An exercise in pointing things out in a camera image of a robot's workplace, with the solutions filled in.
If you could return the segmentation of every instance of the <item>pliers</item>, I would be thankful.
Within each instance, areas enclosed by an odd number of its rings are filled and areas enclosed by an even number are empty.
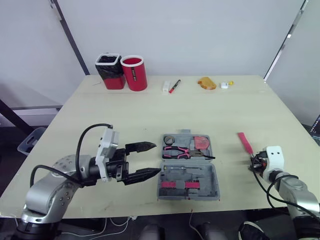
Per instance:
[[[181,146],[164,146],[163,147],[164,151],[170,151],[170,150],[176,150],[176,151],[180,151],[183,152],[182,154],[178,154],[178,155],[168,155],[168,154],[163,154],[162,158],[164,159],[189,159],[191,157],[206,157],[209,159],[215,159],[214,156],[207,156],[204,155],[203,152],[198,151],[198,150],[190,150],[187,147],[181,147]]]

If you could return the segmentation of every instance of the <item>gray tool case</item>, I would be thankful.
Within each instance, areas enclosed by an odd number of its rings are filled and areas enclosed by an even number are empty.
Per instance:
[[[166,136],[173,136],[174,142],[167,145]],[[200,156],[189,159],[165,159],[163,155],[175,156],[181,154],[178,150],[164,150],[164,147],[183,147],[190,151],[195,149],[194,137],[206,137],[209,141],[207,149],[200,150],[206,156],[214,156],[208,135],[191,134],[184,129],[181,134],[164,134],[162,138],[161,172],[158,181],[158,198],[162,200],[202,200],[216,201],[220,199],[220,191],[216,168],[210,162],[212,159]]]

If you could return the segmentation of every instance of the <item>pen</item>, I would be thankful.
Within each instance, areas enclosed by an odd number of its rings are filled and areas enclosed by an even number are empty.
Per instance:
[[[173,85],[173,87],[170,89],[170,91],[169,91],[169,93],[171,94],[174,90],[175,90],[175,88],[178,86],[178,84],[181,82],[181,80],[179,79],[176,83],[175,83],[175,85]]]

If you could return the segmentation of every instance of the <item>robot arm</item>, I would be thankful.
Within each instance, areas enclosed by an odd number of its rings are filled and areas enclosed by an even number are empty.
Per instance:
[[[12,239],[53,240],[58,224],[78,188],[94,186],[98,179],[107,182],[114,178],[125,185],[139,183],[152,178],[161,170],[144,168],[129,174],[127,156],[130,152],[144,152],[156,145],[137,142],[117,149],[118,141],[119,133],[107,128],[100,139],[96,157],[80,155],[77,160],[77,155],[68,155],[58,160],[52,167],[76,181],[49,172],[32,185],[26,195],[21,223]]]
[[[307,185],[284,172],[284,156],[280,146],[268,146],[251,158],[250,169],[259,174],[267,183],[275,183],[275,189],[283,200],[311,212],[287,204],[295,231],[300,240],[320,239],[320,207],[316,196],[308,191]]]

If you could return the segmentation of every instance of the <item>black plastic bag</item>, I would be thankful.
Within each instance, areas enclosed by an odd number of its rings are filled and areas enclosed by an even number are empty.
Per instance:
[[[116,56],[102,56],[99,60],[99,63],[113,63],[116,58]],[[114,65],[95,65],[95,68],[103,80],[116,79],[124,74],[120,59],[121,56],[119,56],[118,61]]]

